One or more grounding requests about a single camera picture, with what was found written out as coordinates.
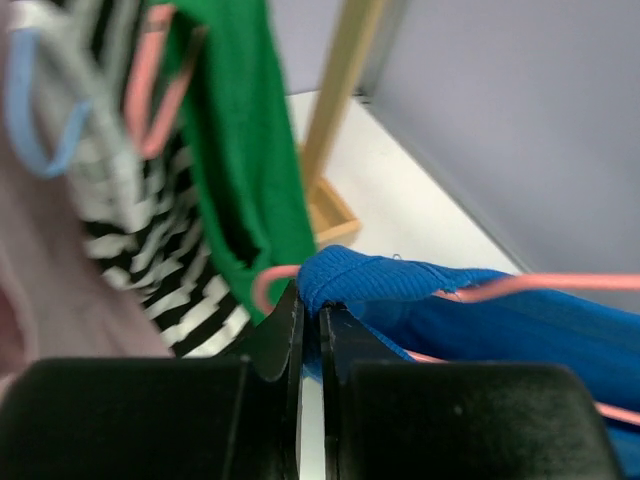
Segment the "pink hanger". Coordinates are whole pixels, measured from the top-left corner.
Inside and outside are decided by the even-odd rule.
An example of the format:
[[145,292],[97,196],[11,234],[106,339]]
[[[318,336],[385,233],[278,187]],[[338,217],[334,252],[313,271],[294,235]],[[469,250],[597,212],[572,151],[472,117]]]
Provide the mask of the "pink hanger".
[[152,114],[153,87],[176,12],[176,6],[171,3],[154,5],[147,11],[125,89],[126,126],[143,159],[153,158],[163,150],[188,91],[207,33],[205,27],[192,30],[181,67],[169,82],[156,113]]
[[[264,314],[271,314],[275,306],[269,300],[269,290],[275,281],[296,279],[301,265],[282,265],[263,270],[253,281],[251,297],[257,308]],[[527,291],[559,290],[602,290],[639,293],[639,274],[602,274],[602,273],[528,273],[507,275],[489,282],[464,287],[456,291],[437,290],[434,296],[456,303],[480,303],[498,298],[513,296]],[[421,363],[446,363],[445,360],[406,349],[392,347],[388,340],[374,332],[385,347],[396,357],[408,357]],[[624,409],[606,403],[595,402],[600,415],[611,421],[629,427],[639,427],[639,412]]]

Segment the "mauve pink tank top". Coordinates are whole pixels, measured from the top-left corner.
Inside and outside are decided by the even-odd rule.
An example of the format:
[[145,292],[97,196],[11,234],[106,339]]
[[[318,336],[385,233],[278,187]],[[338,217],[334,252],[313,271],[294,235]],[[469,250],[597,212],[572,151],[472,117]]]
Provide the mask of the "mauve pink tank top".
[[[1,381],[43,358],[166,357],[138,297],[112,287],[87,256],[68,172],[32,174],[8,138],[3,93],[12,2],[1,5]],[[39,89],[35,62],[35,123],[52,157],[59,137],[45,125]]]

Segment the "black white striped tank top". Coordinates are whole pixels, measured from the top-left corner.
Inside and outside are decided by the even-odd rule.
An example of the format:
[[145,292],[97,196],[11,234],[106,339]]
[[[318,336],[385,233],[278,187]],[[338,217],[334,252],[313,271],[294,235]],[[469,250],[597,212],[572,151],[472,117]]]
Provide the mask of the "black white striped tank top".
[[141,31],[140,1],[14,1],[11,37],[33,52],[49,132],[104,279],[136,295],[179,357],[228,351],[251,328],[247,310],[214,266],[197,210],[191,158],[177,133],[150,158],[125,122]]

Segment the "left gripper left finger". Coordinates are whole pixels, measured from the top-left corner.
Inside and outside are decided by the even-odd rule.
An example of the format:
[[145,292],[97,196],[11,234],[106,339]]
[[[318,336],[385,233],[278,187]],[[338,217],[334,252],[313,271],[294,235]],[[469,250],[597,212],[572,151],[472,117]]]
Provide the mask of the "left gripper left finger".
[[304,309],[294,285],[227,354],[49,359],[1,405],[5,479],[295,479]]

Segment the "light blue wire hanger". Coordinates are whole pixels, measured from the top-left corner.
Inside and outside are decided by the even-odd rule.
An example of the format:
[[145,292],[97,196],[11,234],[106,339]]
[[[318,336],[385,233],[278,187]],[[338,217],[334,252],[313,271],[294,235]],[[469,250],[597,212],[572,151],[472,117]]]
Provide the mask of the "light blue wire hanger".
[[68,170],[89,118],[91,103],[82,100],[74,104],[53,156],[48,157],[36,127],[32,102],[39,39],[34,28],[19,28],[9,34],[3,115],[8,138],[23,166],[40,178],[52,179]]

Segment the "green tank top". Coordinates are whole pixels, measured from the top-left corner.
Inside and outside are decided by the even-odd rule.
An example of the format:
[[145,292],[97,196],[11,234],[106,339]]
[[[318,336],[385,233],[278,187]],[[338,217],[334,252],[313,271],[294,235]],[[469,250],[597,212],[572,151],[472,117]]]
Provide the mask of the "green tank top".
[[315,250],[264,1],[176,1],[163,70],[181,64],[190,34],[206,36],[182,102],[179,129],[212,262],[253,324],[251,287],[263,270]]

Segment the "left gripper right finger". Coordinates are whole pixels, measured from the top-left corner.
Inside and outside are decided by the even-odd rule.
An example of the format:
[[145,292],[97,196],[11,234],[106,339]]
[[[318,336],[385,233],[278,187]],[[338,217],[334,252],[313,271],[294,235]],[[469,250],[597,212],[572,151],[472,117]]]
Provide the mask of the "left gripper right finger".
[[400,359],[342,306],[319,316],[330,479],[620,479],[568,370]]

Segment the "blue tank top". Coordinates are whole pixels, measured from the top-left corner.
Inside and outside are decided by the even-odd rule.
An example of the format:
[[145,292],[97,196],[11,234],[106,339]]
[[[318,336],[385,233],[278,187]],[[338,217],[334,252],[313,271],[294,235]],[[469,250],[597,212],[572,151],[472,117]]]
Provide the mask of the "blue tank top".
[[438,297],[502,278],[329,246],[296,276],[311,316],[342,303],[398,357],[533,361],[569,367],[601,403],[639,409],[639,316],[555,290],[479,303]]

